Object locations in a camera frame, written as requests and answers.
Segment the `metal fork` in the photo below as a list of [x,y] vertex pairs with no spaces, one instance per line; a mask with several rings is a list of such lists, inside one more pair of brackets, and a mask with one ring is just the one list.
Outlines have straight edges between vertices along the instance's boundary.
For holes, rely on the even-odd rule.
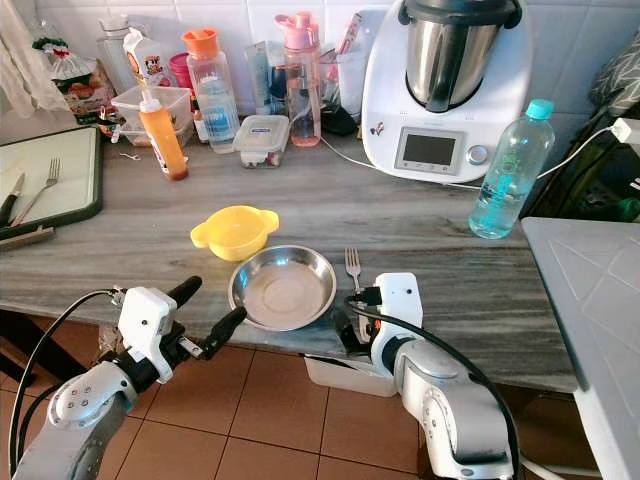
[[353,283],[356,284],[356,292],[359,291],[358,276],[360,275],[360,258],[358,258],[357,248],[344,249],[344,266],[347,273],[353,277]]
[[33,197],[31,201],[27,204],[27,206],[22,209],[20,214],[13,220],[13,222],[11,222],[10,226],[15,227],[16,225],[20,225],[22,223],[22,220],[27,215],[27,213],[29,213],[29,210],[31,210],[31,208],[38,201],[38,199],[40,198],[40,195],[42,195],[42,192],[44,192],[47,188],[53,187],[56,183],[58,183],[59,176],[60,176],[60,159],[58,157],[53,157],[51,159],[51,162],[49,163],[49,176],[47,177],[47,181],[45,182],[44,187],[42,187],[40,191],[36,193],[36,196]]

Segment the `kitchen counter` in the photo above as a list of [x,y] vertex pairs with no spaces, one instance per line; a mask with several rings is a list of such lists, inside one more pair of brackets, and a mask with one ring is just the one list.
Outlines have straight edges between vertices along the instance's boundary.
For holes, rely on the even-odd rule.
[[[360,142],[330,141],[366,161]],[[466,216],[476,191],[385,175],[351,164],[324,145],[289,145],[280,168],[259,171],[242,168],[238,154],[215,155],[208,146],[190,144],[189,177],[175,183],[164,179],[151,150],[135,150],[143,157],[137,162],[119,152],[134,149],[124,140],[104,146],[102,212],[58,228],[46,242],[2,255],[0,308],[57,316],[92,289],[117,284],[168,290],[200,275],[202,288],[176,319],[188,334],[204,336],[229,309],[227,284],[237,264],[194,248],[189,231],[220,208],[246,204],[280,216],[268,245],[304,245],[333,264],[336,305],[353,292],[344,248],[357,247],[361,285],[383,272],[413,272],[423,327],[495,381],[575,389],[573,367],[519,225],[498,241],[469,231]],[[115,325],[118,311],[98,297],[72,318]],[[243,324],[232,341],[345,355],[327,318],[284,333]]]

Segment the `yellow bowl handle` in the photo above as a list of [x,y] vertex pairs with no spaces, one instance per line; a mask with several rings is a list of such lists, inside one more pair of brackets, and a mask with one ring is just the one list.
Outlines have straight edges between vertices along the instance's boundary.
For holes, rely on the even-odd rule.
[[207,246],[205,227],[206,225],[204,223],[201,223],[193,230],[191,230],[191,241],[198,248],[204,248]]
[[262,219],[264,229],[268,234],[275,232],[280,226],[280,219],[276,212],[271,210],[260,210],[260,218]]

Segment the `orange bottle cap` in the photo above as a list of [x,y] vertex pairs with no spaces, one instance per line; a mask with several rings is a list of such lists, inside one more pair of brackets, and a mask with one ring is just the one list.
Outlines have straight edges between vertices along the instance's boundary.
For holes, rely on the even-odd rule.
[[213,28],[189,30],[182,35],[189,53],[197,56],[215,57],[218,54],[218,32]]

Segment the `knife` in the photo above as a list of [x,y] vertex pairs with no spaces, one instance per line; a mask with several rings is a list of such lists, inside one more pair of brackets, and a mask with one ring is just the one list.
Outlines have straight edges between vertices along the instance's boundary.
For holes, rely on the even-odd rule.
[[9,216],[11,215],[11,209],[13,208],[13,204],[16,199],[22,193],[22,185],[24,184],[24,173],[21,173],[18,177],[18,181],[13,187],[13,190],[5,201],[2,203],[2,207],[0,207],[0,227],[4,227],[9,223]]

